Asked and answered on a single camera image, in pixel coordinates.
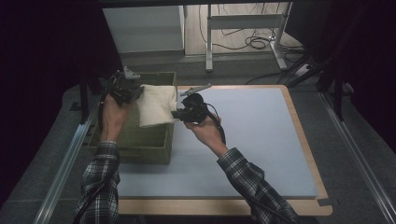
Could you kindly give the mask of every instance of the storage crate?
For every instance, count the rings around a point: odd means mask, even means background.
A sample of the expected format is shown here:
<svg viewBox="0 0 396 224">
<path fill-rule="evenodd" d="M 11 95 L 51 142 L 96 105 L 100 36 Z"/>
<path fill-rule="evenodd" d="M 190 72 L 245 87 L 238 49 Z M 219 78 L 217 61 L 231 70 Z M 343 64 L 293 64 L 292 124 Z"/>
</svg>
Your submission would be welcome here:
<svg viewBox="0 0 396 224">
<path fill-rule="evenodd" d="M 139 73 L 141 83 L 154 86 L 177 86 L 176 73 Z M 169 164 L 172 151 L 174 124 L 162 124 L 154 127 L 139 127 L 137 105 L 124 125 L 119 141 L 119 153 L 122 163 Z M 96 152 L 100 140 L 100 131 L 96 123 L 88 150 Z"/>
</svg>

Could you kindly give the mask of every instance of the plaid sleeve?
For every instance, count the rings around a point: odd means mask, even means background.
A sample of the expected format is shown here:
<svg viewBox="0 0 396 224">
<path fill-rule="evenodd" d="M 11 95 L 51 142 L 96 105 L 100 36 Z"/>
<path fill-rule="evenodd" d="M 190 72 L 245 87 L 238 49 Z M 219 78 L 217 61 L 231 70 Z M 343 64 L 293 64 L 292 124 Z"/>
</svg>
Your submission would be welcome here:
<svg viewBox="0 0 396 224">
<path fill-rule="evenodd" d="M 111 174 L 113 169 L 116 173 L 110 177 L 110 181 L 105 185 L 101 193 L 93 200 L 82 216 L 80 223 L 118 223 L 118 192 L 117 185 L 120 183 L 118 167 L 120 165 L 120 155 L 115 142 L 101 142 L 94 159 L 85 170 L 81 182 L 81 198 L 76 207 L 78 212 L 83 204 L 87 202 L 102 184 L 106 176 Z"/>
<path fill-rule="evenodd" d="M 233 187 L 249 204 L 252 219 L 256 223 L 284 222 L 268 209 L 263 209 L 255 204 L 254 201 L 266 205 L 282 217 L 289 219 L 291 223 L 298 223 L 298 216 L 290 204 L 264 179 L 264 171 L 248 162 L 238 149 L 229 150 L 219 158 L 218 164 Z"/>
</svg>

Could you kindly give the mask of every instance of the person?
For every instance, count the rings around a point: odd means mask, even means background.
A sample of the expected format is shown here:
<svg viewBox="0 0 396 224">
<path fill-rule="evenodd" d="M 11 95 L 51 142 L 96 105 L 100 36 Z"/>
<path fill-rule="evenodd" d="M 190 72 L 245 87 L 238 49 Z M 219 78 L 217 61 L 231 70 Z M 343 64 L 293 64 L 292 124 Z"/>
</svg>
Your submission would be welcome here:
<svg viewBox="0 0 396 224">
<path fill-rule="evenodd" d="M 118 106 L 111 96 L 105 99 L 103 130 L 97 153 L 85 170 L 81 182 L 81 198 L 76 207 L 80 211 L 91 195 L 103 186 L 97 197 L 75 219 L 76 223 L 118 223 L 118 167 L 120 154 L 117 140 L 128 119 L 134 102 Z M 218 164 L 233 187 L 245 198 L 255 223 L 299 223 L 299 217 L 290 204 L 273 189 L 264 178 L 264 171 L 242 155 L 237 148 L 228 149 L 222 142 L 215 122 L 210 118 L 199 123 L 184 122 L 197 139 L 219 157 Z"/>
</svg>

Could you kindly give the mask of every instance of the white wall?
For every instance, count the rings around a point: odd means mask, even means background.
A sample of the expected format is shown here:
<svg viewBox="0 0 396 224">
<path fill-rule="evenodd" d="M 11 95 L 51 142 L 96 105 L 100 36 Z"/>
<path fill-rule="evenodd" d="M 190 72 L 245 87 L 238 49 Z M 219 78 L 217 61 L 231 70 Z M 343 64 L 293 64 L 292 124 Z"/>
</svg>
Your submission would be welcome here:
<svg viewBox="0 0 396 224">
<path fill-rule="evenodd" d="M 184 49 L 183 7 L 104 8 L 119 53 Z"/>
</svg>

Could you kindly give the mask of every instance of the towel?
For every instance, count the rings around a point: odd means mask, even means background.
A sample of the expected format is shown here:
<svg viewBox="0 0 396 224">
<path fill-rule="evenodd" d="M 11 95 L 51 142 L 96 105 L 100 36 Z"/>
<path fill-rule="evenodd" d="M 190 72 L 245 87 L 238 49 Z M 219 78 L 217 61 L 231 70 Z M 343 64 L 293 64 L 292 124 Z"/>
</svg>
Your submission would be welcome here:
<svg viewBox="0 0 396 224">
<path fill-rule="evenodd" d="M 174 86 L 144 86 L 143 94 L 136 101 L 139 111 L 139 126 L 150 127 L 173 123 L 171 111 L 177 110 L 177 91 Z"/>
</svg>

